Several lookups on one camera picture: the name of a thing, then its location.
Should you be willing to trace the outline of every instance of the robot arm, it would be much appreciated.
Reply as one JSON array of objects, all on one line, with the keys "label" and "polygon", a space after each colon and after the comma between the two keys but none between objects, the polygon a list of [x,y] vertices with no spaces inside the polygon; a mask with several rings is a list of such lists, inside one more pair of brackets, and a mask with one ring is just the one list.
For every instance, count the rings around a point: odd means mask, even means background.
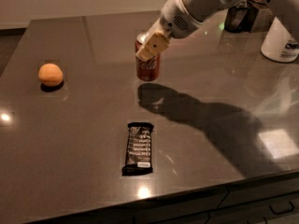
[{"label": "robot arm", "polygon": [[[146,42],[136,56],[142,61],[161,53],[170,38],[184,38],[201,27],[215,12],[232,7],[241,0],[168,0],[160,18],[149,29]],[[299,40],[299,0],[264,0],[268,7]]]}]

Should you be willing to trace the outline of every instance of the table surface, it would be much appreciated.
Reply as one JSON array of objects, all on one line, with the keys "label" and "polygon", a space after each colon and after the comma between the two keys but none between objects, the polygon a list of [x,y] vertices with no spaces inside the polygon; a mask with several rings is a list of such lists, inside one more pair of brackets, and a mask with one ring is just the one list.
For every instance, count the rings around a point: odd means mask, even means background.
[{"label": "table surface", "polygon": [[[135,74],[159,12],[32,21],[0,77],[0,222],[23,223],[299,167],[299,73],[262,57],[264,33],[220,12],[172,40],[160,76]],[[57,63],[64,86],[40,89]],[[127,124],[146,121],[153,173],[122,176]]]}]

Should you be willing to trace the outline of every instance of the black wrapper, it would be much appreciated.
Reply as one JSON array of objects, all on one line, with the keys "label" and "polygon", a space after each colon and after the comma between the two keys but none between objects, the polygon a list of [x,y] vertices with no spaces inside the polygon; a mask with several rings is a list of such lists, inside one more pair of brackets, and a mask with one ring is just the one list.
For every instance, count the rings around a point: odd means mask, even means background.
[{"label": "black wrapper", "polygon": [[146,122],[128,124],[129,137],[125,166],[122,175],[146,175],[152,173],[151,132],[153,125]]}]

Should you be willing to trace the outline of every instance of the white container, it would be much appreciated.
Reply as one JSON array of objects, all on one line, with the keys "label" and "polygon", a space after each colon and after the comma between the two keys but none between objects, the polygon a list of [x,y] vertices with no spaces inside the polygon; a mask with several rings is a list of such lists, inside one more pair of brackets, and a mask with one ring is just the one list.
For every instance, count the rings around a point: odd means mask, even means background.
[{"label": "white container", "polygon": [[261,47],[261,52],[272,61],[291,63],[298,56],[299,46],[279,19],[274,18]]}]

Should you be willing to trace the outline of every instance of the ball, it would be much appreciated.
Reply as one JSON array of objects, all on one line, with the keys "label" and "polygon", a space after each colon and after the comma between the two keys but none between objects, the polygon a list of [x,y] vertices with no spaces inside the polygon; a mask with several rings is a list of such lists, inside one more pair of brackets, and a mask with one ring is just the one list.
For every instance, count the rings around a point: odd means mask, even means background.
[{"label": "ball", "polygon": [[45,86],[55,87],[63,82],[64,74],[58,65],[46,63],[40,67],[38,78]]}]

